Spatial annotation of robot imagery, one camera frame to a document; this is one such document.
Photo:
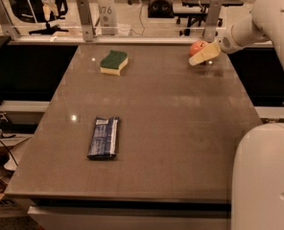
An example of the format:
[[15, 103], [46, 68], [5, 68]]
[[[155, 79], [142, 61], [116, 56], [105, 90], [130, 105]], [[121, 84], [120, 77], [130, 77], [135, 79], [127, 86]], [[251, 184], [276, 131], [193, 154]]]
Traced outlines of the white numbered robot base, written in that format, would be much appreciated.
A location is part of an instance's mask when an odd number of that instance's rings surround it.
[[103, 35], [117, 35], [117, 18], [114, 0], [97, 0]]

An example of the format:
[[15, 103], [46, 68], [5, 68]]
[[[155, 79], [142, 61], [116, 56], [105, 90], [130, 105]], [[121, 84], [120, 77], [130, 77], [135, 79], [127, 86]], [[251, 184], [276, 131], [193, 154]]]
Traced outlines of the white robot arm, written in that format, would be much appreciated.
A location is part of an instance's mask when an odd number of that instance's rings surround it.
[[[284, 72], [284, 0], [255, 0], [244, 19], [219, 32], [215, 39], [190, 48], [194, 66], [219, 53], [238, 52], [269, 41]], [[250, 130], [234, 158], [230, 230], [284, 230], [284, 107], [259, 107], [270, 121]]]

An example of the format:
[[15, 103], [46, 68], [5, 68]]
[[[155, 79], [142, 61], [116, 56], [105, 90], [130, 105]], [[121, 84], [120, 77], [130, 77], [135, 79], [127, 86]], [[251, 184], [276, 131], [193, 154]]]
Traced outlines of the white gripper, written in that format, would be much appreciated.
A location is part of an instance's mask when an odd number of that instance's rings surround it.
[[212, 58], [216, 58], [221, 50], [226, 54], [233, 54], [243, 49], [232, 36], [232, 27], [228, 26], [218, 32], [217, 42], [208, 43], [206, 47], [198, 53], [189, 57], [189, 64], [195, 66]]

